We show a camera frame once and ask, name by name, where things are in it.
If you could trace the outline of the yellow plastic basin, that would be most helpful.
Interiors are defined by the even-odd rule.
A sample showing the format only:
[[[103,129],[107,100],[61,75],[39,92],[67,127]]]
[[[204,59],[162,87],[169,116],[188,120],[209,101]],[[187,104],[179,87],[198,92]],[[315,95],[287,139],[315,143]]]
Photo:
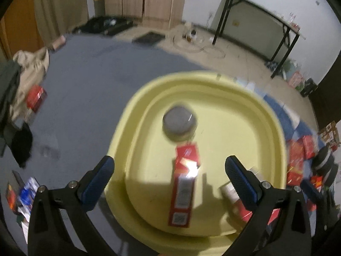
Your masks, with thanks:
[[[191,138],[200,158],[190,226],[168,225],[176,144],[162,118],[175,105],[197,117]],[[108,150],[114,174],[105,188],[117,222],[134,238],[166,255],[222,255],[236,227],[220,188],[225,160],[234,155],[276,188],[286,186],[284,133],[274,111],[257,94],[212,72],[181,72],[144,85],[121,115]]]

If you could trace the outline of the beige cloth pile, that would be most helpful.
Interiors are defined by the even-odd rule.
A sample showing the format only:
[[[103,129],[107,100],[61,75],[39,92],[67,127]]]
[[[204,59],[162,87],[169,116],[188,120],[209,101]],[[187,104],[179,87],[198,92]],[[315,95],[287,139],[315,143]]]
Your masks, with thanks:
[[[50,59],[47,47],[34,53],[19,50],[13,59],[21,66],[19,87],[9,107],[10,119],[16,121],[19,117],[25,117],[27,114],[28,108],[25,99],[29,90],[34,85],[39,85],[45,78]]]

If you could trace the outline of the pink bag by wall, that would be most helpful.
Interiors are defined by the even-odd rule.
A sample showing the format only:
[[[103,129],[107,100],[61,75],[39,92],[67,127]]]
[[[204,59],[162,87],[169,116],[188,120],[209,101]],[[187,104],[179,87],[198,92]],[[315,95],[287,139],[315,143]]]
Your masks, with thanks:
[[[296,71],[293,73],[292,77],[290,77],[288,81],[288,85],[292,88],[298,87],[303,82],[303,76],[300,71]]]

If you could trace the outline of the red white cigarette pack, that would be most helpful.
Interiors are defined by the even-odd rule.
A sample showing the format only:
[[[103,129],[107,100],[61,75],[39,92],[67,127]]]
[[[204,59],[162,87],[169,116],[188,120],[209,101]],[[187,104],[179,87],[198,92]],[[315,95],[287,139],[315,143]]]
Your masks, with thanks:
[[[262,174],[259,172],[257,168],[253,166],[252,168],[249,169],[249,171],[251,171],[260,182],[264,181]],[[223,186],[220,187],[220,191],[223,198],[227,199],[229,202],[232,203],[233,212],[238,216],[238,218],[242,220],[244,223],[247,223],[252,217],[252,212],[246,210],[246,208],[243,205],[243,202],[240,200],[240,197],[232,183],[229,182],[224,184]],[[272,222],[275,221],[275,219],[277,219],[279,213],[280,209],[273,209],[272,215],[268,221],[268,225],[270,225]]]

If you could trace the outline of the grey bed sheet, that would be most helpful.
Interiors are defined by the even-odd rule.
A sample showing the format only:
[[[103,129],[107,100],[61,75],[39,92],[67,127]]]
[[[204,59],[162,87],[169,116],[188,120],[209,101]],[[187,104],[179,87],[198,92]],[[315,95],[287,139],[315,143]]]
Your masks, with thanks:
[[[80,180],[106,155],[134,93],[156,77],[197,71],[198,64],[157,47],[90,35],[71,35],[51,54],[47,98],[31,125],[34,147],[20,169],[9,150],[1,158],[1,191],[13,171],[50,189]]]

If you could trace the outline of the black folding table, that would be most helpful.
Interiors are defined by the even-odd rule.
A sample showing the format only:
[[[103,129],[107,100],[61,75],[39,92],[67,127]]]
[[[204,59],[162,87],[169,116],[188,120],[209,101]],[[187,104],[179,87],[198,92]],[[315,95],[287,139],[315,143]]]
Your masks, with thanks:
[[[222,0],[222,5],[212,44],[219,38],[229,39],[276,63],[271,78],[280,75],[297,41],[306,39],[299,26],[252,0]]]

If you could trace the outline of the long red carton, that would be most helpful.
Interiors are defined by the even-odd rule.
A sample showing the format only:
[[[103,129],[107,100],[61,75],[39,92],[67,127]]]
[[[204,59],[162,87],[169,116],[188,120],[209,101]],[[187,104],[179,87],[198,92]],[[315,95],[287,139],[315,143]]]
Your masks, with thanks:
[[[200,166],[196,143],[177,146],[168,217],[170,227],[188,228],[190,226],[195,182]]]

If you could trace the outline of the large red flat box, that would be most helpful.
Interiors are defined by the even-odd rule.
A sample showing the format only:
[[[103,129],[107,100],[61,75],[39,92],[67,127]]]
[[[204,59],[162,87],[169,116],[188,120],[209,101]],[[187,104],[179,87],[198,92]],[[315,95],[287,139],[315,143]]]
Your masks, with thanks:
[[[304,162],[313,159],[317,152],[316,135],[305,135],[287,142],[287,185],[299,186],[303,179]]]

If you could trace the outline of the black bag by wall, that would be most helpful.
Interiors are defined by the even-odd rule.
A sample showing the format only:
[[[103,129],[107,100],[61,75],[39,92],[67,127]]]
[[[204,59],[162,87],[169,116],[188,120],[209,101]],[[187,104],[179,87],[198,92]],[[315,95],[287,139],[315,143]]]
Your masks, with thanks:
[[[300,94],[302,97],[307,97],[309,96],[313,91],[315,91],[317,88],[316,83],[313,81],[312,78],[308,78],[304,82],[304,87],[301,90]]]

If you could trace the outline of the blue white plush rug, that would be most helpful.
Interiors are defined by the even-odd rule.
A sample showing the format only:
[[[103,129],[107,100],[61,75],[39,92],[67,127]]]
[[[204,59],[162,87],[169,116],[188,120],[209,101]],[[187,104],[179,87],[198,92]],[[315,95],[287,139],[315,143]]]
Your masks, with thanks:
[[[247,82],[238,77],[234,78],[234,82],[260,96],[272,108],[280,121],[284,132],[284,138],[287,142],[289,140],[297,141],[304,136],[311,135],[316,141],[317,150],[326,146],[322,138],[318,136],[318,133],[310,128],[302,118],[284,102],[264,93],[256,87],[254,82]]]

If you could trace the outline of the black open case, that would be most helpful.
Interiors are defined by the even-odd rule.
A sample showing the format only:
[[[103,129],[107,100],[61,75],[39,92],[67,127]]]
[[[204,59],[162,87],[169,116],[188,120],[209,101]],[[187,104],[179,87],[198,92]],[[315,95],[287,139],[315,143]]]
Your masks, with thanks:
[[[73,34],[99,34],[114,36],[134,26],[133,20],[117,16],[99,16],[72,30]]]

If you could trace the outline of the round grey tin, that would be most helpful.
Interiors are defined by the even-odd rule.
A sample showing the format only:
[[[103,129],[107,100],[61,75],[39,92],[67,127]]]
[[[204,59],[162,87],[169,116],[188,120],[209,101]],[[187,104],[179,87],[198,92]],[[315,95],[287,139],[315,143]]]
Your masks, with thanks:
[[[173,105],[162,118],[163,132],[173,142],[190,141],[197,125],[197,116],[184,105]]]

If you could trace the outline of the red pack on bed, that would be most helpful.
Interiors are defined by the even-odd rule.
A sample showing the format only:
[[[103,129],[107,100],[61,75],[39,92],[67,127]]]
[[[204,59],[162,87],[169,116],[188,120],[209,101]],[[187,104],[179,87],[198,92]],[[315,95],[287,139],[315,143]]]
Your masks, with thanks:
[[[27,108],[32,110],[34,113],[37,113],[46,98],[47,92],[42,86],[32,86],[26,98]]]

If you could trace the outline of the large black foam cylinder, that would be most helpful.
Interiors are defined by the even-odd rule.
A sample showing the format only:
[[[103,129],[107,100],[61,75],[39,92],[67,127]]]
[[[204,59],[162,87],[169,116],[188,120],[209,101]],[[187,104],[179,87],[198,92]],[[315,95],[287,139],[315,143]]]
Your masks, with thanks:
[[[322,177],[322,184],[331,188],[338,174],[338,164],[327,146],[321,148],[312,160],[313,174]]]

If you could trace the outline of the black tray on floor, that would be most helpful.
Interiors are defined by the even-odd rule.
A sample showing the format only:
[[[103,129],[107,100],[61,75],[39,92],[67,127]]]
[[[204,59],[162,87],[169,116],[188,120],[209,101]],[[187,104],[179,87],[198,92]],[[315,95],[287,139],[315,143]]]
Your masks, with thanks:
[[[164,34],[156,33],[156,32],[148,32],[138,38],[135,38],[132,43],[138,43],[140,45],[148,45],[152,46],[160,41],[163,41],[165,39]]]

